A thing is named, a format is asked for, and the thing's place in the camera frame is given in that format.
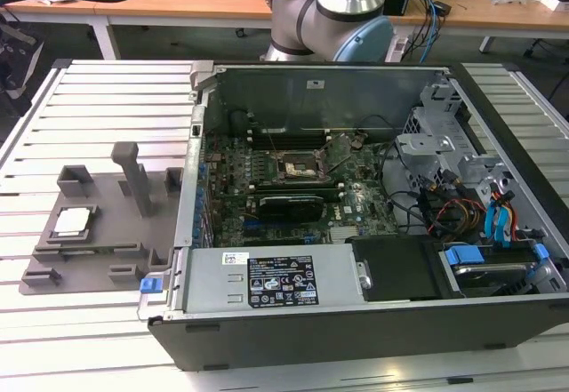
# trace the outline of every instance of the white sticker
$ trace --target white sticker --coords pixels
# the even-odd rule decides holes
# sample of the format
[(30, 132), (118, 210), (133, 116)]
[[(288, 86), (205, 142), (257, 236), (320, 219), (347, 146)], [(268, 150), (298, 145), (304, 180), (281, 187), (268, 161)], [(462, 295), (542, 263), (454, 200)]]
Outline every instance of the white sticker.
[(324, 79), (312, 79), (306, 82), (307, 90), (323, 90)]
[(221, 259), (222, 265), (246, 265), (249, 259), (248, 252), (224, 252)]

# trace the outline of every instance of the blue latch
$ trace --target blue latch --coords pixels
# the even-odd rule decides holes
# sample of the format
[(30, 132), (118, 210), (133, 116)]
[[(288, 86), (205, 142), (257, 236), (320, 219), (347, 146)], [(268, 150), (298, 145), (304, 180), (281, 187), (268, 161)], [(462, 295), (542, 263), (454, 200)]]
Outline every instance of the blue latch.
[(162, 292), (162, 282), (162, 278), (144, 278), (140, 281), (140, 292), (142, 294)]
[(535, 255), (540, 261), (542, 261), (543, 259), (547, 259), (549, 257), (548, 249), (545, 248), (545, 245), (543, 244), (536, 244), (533, 247), (533, 251), (535, 252)]
[(453, 245), (445, 251), (446, 259), (451, 266), (469, 263), (484, 263), (480, 249), (475, 245)]

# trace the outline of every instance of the wooden desk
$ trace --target wooden desk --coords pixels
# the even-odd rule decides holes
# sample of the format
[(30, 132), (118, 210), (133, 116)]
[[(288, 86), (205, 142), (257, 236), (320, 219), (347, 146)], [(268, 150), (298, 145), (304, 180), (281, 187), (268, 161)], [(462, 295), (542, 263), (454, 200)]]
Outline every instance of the wooden desk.
[[(440, 0), (453, 7), (442, 32), (450, 35), (569, 38), (569, 14), (529, 1), (492, 5), (490, 0)], [(46, 6), (37, 1), (13, 4), (22, 20), (86, 23), (93, 26), (104, 59), (119, 58), (112, 25), (214, 28), (270, 28), (264, 0), (127, 0), (119, 4), (71, 3)], [(424, 20), (421, 3), (412, 0), (395, 25), (390, 60)]]

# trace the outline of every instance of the desk leg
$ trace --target desk leg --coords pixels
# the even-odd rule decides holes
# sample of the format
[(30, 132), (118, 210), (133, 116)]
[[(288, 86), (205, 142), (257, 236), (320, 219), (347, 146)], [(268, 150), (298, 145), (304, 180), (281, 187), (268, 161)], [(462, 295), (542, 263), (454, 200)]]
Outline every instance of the desk leg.
[(391, 39), (391, 44), (389, 45), (388, 55), (385, 61), (398, 63), (403, 57), (405, 52), (405, 47), (407, 46), (407, 41), (413, 34), (413, 26), (396, 26), (393, 29), (393, 38)]
[(482, 53), (487, 53), (490, 51), (490, 48), (492, 48), (492, 43), (494, 42), (494, 37), (493, 36), (485, 36), (484, 37), (484, 41), (482, 41), (482, 43), (480, 44), (480, 48), (478, 48), (478, 50)]
[(116, 45), (113, 28), (108, 24), (107, 16), (94, 16), (89, 20), (95, 37), (99, 43), (104, 60), (120, 60), (121, 54)]

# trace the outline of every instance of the metal workbench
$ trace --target metal workbench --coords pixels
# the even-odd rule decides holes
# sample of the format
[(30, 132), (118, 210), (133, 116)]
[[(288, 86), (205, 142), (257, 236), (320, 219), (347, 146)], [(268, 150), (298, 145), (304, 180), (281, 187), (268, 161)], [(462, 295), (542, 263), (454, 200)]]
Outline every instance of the metal workbench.
[[(109, 158), (116, 140), (138, 141), (139, 160), (149, 172), (183, 165), (192, 112), (191, 64), (62, 62), (0, 151), (0, 390), (569, 390), (569, 324), (513, 349), (180, 372), (138, 320), (138, 292), (20, 295), (18, 282), (57, 196), (55, 180), (62, 165), (118, 172)], [(519, 92), (512, 83), (522, 78), (497, 66), (478, 72), (478, 81), (501, 76), (503, 84), (494, 90), (515, 92), (516, 105), (523, 105), (524, 116), (532, 116), (521, 119), (516, 105), (505, 104), (501, 111), (507, 124), (514, 121), (512, 130), (520, 141), (540, 142), (535, 149), (540, 159), (553, 159), (555, 153), (547, 154), (554, 145), (558, 160), (568, 157), (559, 124), (542, 124), (546, 134), (529, 135), (541, 127), (534, 125), (543, 117), (556, 123), (559, 118), (544, 111), (542, 103), (531, 108), (536, 96)], [(560, 161), (544, 168), (556, 174), (556, 183), (569, 177)], [(452, 377), (473, 382), (449, 384)]]

